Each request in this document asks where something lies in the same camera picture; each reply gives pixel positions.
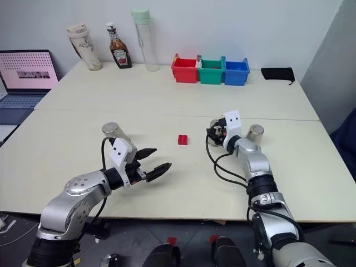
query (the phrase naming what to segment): white wall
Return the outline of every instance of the white wall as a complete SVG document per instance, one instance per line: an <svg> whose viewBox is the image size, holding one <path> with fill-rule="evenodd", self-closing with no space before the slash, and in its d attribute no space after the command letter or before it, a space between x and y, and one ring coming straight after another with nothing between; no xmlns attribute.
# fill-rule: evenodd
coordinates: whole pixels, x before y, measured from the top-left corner
<svg viewBox="0 0 356 267"><path fill-rule="evenodd" d="M331 133L356 108L356 1L345 0L301 85Z"/></svg>
<svg viewBox="0 0 356 267"><path fill-rule="evenodd" d="M291 66L301 80L342 0L1 0L0 49L49 49L60 75L79 59L66 27L85 22L97 54L112 61L105 22L113 21L134 62L142 62L133 7L150 9L159 61L176 52L227 60L247 57L251 68Z"/></svg>

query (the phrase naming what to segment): metal cylinder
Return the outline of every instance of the metal cylinder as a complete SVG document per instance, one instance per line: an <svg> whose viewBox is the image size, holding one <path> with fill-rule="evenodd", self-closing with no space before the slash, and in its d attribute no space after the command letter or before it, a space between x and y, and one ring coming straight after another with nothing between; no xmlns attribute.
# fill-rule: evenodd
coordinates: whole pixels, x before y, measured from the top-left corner
<svg viewBox="0 0 356 267"><path fill-rule="evenodd" d="M246 138L259 145L259 143L261 143L264 131L265 129L263 129L261 125L253 124L251 125L250 130L246 135Z"/></svg>
<svg viewBox="0 0 356 267"><path fill-rule="evenodd" d="M121 130L119 125L115 122L108 122L104 124L101 130L106 137L123 138L127 141L130 141L130 138L128 138L127 135L125 135L125 133Z"/></svg>

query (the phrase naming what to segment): laptop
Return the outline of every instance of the laptop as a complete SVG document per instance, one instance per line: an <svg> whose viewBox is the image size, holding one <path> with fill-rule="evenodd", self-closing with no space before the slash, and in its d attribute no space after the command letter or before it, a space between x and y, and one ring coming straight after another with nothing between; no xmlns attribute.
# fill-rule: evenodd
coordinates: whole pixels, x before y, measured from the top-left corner
<svg viewBox="0 0 356 267"><path fill-rule="evenodd" d="M2 115L6 109L32 111L58 83L49 50L0 51L0 77L5 87L0 92Z"/></svg>

